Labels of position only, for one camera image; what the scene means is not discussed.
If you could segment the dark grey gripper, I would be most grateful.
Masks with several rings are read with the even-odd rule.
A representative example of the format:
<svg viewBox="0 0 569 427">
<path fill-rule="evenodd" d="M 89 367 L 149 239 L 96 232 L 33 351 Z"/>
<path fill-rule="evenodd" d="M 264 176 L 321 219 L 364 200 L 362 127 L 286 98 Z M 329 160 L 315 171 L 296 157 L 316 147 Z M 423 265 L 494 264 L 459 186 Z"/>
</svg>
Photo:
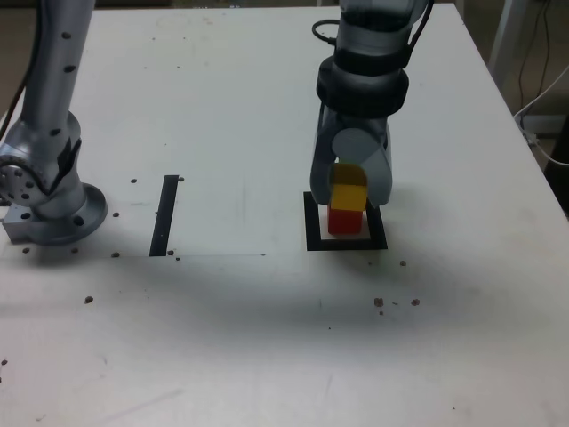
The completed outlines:
<svg viewBox="0 0 569 427">
<path fill-rule="evenodd" d="M 330 176 L 336 158 L 363 170 L 367 198 L 374 207 L 388 203 L 393 175 L 386 118 L 351 117 L 321 106 L 309 177 L 310 190 L 318 204 L 330 201 Z"/>
</svg>

